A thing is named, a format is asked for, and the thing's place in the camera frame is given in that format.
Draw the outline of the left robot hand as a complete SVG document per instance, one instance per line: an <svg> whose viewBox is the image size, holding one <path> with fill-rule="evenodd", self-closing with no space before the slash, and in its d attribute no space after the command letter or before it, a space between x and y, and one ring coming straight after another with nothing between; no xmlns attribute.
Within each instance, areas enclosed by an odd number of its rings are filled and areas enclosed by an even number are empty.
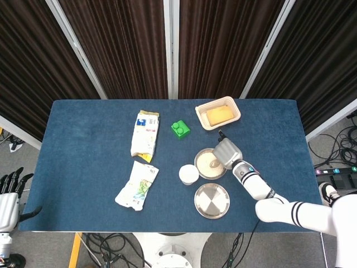
<svg viewBox="0 0 357 268"><path fill-rule="evenodd" d="M38 206L29 213L20 213L22 193L27 181L33 177L33 173L29 173L19 179L23 170L24 167L20 167L1 177L1 233L12 232L19 222L35 217L42 210L42 206Z"/></svg>

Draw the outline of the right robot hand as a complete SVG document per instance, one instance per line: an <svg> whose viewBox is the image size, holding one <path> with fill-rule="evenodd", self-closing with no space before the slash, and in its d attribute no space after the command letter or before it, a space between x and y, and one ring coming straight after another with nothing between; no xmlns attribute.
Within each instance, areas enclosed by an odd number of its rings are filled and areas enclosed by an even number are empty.
<svg viewBox="0 0 357 268"><path fill-rule="evenodd" d="M213 149L213 154L226 169L231 170L234 162L243 159L243 154L222 130L219 130L218 141L218 144Z"/></svg>

